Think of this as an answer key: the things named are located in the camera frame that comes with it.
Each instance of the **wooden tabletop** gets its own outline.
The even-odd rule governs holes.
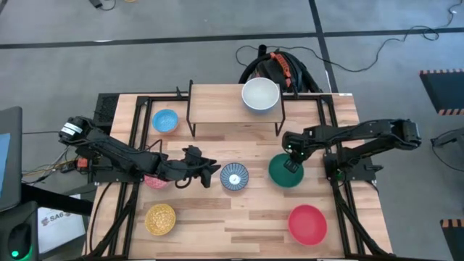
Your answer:
[[[136,103],[135,94],[120,95],[112,136],[128,143]],[[351,95],[333,95],[340,126],[358,123],[355,102]],[[246,188],[231,192],[222,187],[217,171],[210,188],[203,188],[199,180],[183,190],[170,184],[154,190],[141,184],[138,195],[136,221],[133,227],[131,259],[143,258],[314,258],[343,257],[339,224],[334,197],[325,179],[323,151],[317,151],[304,162],[304,180],[296,188],[282,189],[268,178],[268,164],[283,152],[281,136],[276,137],[274,126],[266,124],[202,124],[192,138],[186,124],[186,101],[156,101],[152,115],[160,109],[175,110],[181,122],[170,134],[161,135],[149,129],[147,144],[163,139],[163,152],[170,159],[181,159],[182,148],[198,146],[205,157],[216,159],[223,167],[240,162],[249,171]],[[286,122],[283,131],[302,132],[303,128],[319,125],[318,109],[314,101],[285,101]],[[140,140],[141,123],[137,141]],[[344,143],[358,146],[361,141]],[[105,184],[97,190],[100,198]],[[378,195],[366,182],[352,182],[355,204],[360,222],[380,247],[390,252],[391,246]],[[114,183],[102,199],[97,213],[94,247],[113,222],[120,184]],[[131,191],[128,188],[126,198]],[[144,225],[148,209],[159,203],[171,205],[177,215],[174,229],[165,236],[153,236]],[[311,204],[323,212],[328,233],[317,246],[302,246],[287,231],[287,217],[300,204]],[[356,252],[352,226],[347,220],[352,252]],[[123,248],[125,223],[121,227],[116,253]]]
[[[281,100],[271,111],[256,115],[241,99],[243,84],[193,84],[191,87],[191,123],[279,123]]]

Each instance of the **blue and white bowl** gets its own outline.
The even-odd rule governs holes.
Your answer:
[[[281,95],[277,85],[267,78],[253,78],[241,90],[245,105],[256,113],[269,112]]]
[[[220,172],[220,182],[231,191],[239,191],[248,184],[248,170],[240,163],[229,163]]]

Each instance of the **blue bowl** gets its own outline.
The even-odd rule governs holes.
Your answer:
[[[256,113],[266,113],[277,104],[281,92],[277,85],[267,78],[253,78],[241,90],[245,105]]]
[[[179,117],[171,109],[162,109],[153,117],[153,128],[160,133],[174,131],[179,124]]]
[[[240,163],[229,163],[220,172],[220,182],[231,191],[239,191],[248,184],[248,170]]]

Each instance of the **white bowl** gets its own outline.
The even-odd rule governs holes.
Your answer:
[[[278,102],[281,92],[277,85],[267,78],[253,78],[241,90],[245,105],[254,112],[267,112]]]

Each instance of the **green bowl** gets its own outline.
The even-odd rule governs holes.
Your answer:
[[[287,153],[276,155],[269,162],[269,176],[279,186],[283,188],[293,188],[302,182],[305,172],[302,166],[298,167],[295,173],[287,170],[283,164],[290,156]]]

